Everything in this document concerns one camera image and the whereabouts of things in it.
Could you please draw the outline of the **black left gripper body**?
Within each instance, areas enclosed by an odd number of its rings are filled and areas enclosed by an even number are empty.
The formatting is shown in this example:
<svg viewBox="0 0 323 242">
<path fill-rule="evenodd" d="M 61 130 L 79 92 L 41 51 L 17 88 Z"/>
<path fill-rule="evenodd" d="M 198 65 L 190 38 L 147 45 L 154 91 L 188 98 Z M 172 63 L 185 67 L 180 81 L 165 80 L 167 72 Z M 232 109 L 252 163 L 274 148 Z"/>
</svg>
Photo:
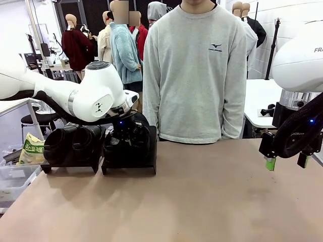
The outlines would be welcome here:
<svg viewBox="0 0 323 242">
<path fill-rule="evenodd" d="M 146 120 L 138 117 L 130 117 L 113 122 L 111 145 L 118 145 L 125 142 L 130 146 L 145 146 L 145 124 Z"/>
</svg>

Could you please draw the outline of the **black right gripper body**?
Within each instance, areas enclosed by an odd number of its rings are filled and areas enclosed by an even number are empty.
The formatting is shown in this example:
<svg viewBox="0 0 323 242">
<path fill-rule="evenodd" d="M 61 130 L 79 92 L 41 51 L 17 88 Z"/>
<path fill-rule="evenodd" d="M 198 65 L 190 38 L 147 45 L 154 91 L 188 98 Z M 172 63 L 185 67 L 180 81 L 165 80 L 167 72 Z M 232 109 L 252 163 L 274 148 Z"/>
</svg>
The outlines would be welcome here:
<svg viewBox="0 0 323 242">
<path fill-rule="evenodd" d="M 284 123 L 284 121 L 293 113 L 294 110 L 289 109 L 277 102 L 275 105 L 272 125 L 279 129 L 280 126 Z"/>
</svg>

